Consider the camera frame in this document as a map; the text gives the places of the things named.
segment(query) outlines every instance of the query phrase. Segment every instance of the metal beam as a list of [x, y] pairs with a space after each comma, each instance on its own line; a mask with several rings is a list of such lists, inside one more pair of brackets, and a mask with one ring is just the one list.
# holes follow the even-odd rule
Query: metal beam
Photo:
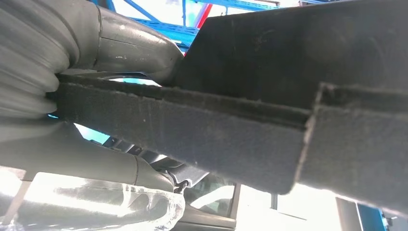
[[152, 20], [153, 22], [160, 22], [160, 20], [158, 20], [156, 17], [154, 17], [153, 15], [151, 15], [149, 12], [147, 12], [146, 10], [144, 10], [141, 6], [139, 6], [138, 4], [136, 4], [134, 1], [132, 0], [124, 0], [127, 4], [129, 4], [131, 7], [135, 8], [137, 11], [139, 11], [140, 13], [142, 13], [144, 16], [146, 16], [147, 18], [149, 18], [150, 20]]

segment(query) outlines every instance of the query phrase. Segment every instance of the car window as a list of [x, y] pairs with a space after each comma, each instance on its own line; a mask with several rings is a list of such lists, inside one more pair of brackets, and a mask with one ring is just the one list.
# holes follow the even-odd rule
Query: car window
[[203, 212], [229, 217], [235, 184], [227, 179], [208, 174], [192, 188], [186, 188], [186, 203]]

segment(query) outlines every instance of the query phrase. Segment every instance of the red pole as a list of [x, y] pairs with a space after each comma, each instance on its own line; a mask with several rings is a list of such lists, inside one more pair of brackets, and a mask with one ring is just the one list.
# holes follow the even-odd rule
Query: red pole
[[198, 22], [197, 28], [201, 28], [203, 26], [205, 20], [207, 19], [208, 15], [210, 14], [211, 8], [213, 4], [208, 4], [204, 10], [203, 16], [201, 17], [200, 21]]

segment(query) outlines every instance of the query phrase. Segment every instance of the blue metal shelving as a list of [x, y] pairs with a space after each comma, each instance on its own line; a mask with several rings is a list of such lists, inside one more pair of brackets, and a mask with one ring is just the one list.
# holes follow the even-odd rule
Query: blue metal shelving
[[239, 0], [195, 0], [197, 2], [221, 5], [225, 7], [238, 8], [249, 11], [265, 11], [274, 10], [279, 8], [278, 6], [271, 6], [266, 4], [259, 4], [254, 2], [239, 1]]

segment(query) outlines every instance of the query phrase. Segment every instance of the blue rack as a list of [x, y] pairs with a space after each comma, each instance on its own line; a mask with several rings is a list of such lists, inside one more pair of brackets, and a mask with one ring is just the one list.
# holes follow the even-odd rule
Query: blue rack
[[208, 4], [215, 4], [221, 5], [225, 7], [232, 7], [238, 8], [243, 10], [249, 11], [265, 11], [265, 10], [274, 10], [279, 8], [278, 6], [271, 6], [247, 1], [239, 1], [239, 0], [195, 0], [196, 2], [208, 3]]
[[363, 231], [387, 230], [381, 210], [360, 204], [357, 205], [357, 209]]

